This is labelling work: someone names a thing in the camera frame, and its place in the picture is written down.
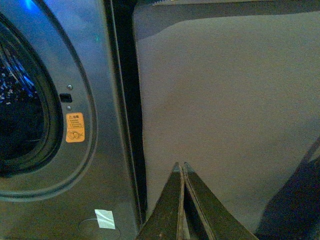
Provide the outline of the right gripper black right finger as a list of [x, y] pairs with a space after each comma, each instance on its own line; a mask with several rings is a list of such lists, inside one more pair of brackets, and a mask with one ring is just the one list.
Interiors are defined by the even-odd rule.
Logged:
[[183, 165], [184, 209], [199, 240], [256, 240], [219, 201], [187, 162]]

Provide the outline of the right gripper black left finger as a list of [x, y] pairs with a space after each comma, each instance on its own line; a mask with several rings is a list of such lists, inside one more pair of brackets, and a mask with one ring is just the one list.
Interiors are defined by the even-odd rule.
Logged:
[[185, 180], [181, 165], [176, 162], [164, 185], [152, 214], [137, 240], [182, 240], [184, 225]]

